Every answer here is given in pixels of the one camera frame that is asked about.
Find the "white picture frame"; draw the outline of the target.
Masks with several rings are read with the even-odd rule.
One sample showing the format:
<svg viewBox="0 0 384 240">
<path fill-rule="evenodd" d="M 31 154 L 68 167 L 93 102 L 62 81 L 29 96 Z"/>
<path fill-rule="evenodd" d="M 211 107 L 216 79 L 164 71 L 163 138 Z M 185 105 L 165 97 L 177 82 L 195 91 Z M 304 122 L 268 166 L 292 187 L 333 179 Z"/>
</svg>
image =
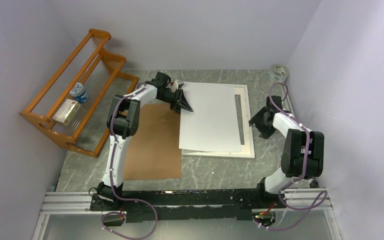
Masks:
<svg viewBox="0 0 384 240">
<path fill-rule="evenodd" d="M 255 157 L 248 87 L 243 84 L 186 82 L 193 111 L 182 111 L 179 148 L 183 156 Z"/>
</svg>

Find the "brown frame backing board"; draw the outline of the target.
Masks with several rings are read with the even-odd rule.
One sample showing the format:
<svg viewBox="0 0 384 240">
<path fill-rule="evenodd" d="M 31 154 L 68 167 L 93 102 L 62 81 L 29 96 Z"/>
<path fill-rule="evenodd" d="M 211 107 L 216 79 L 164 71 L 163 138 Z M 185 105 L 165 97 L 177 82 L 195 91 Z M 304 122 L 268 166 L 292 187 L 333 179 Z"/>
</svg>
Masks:
<svg viewBox="0 0 384 240">
<path fill-rule="evenodd" d="M 146 104 L 140 109 L 138 130 L 128 146 L 124 180 L 179 179 L 180 114 L 168 104 Z"/>
</svg>

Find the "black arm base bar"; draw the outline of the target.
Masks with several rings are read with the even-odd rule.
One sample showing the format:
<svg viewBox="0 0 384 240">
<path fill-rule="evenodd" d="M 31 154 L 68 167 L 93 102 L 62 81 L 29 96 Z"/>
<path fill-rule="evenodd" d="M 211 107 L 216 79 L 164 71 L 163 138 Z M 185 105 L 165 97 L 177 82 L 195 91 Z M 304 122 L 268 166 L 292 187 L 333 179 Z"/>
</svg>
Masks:
<svg viewBox="0 0 384 240">
<path fill-rule="evenodd" d="M 168 220 L 235 219 L 250 221 L 259 211 L 285 206 L 278 195 L 263 188 L 210 190 L 126 190 L 123 200 L 103 199 L 96 193 L 92 212 L 123 211 L 127 223 Z"/>
</svg>

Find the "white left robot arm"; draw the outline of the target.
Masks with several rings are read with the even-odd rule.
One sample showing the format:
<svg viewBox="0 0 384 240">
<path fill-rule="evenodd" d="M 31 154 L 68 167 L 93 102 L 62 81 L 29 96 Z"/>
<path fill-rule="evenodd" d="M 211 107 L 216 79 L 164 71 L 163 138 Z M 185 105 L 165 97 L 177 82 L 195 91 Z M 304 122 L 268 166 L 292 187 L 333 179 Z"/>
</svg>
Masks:
<svg viewBox="0 0 384 240">
<path fill-rule="evenodd" d="M 172 80 L 166 73 L 158 72 L 150 81 L 140 83 L 133 92 L 115 95 L 107 117 L 109 130 L 109 153 L 106 169 L 96 188 L 97 195 L 110 210 L 122 206 L 124 166 L 128 146 L 139 128 L 141 107 L 152 100 L 168 103 L 172 111 L 192 112 L 184 94 L 184 81 Z"/>
</svg>

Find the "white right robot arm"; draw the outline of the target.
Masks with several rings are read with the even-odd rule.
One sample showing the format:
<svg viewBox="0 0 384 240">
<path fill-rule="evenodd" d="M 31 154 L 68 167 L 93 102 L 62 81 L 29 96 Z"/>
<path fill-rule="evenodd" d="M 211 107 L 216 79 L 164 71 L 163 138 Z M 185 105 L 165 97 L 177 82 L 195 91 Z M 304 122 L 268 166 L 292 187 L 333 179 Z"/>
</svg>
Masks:
<svg viewBox="0 0 384 240">
<path fill-rule="evenodd" d="M 255 193 L 255 202 L 262 208 L 275 199 L 274 194 L 300 180 L 318 178 L 324 168 L 325 136 L 302 125 L 296 117 L 283 109 L 280 96 L 268 96 L 266 105 L 249 121 L 263 139 L 280 132 L 285 138 L 280 167 L 263 180 L 263 189 Z"/>
</svg>

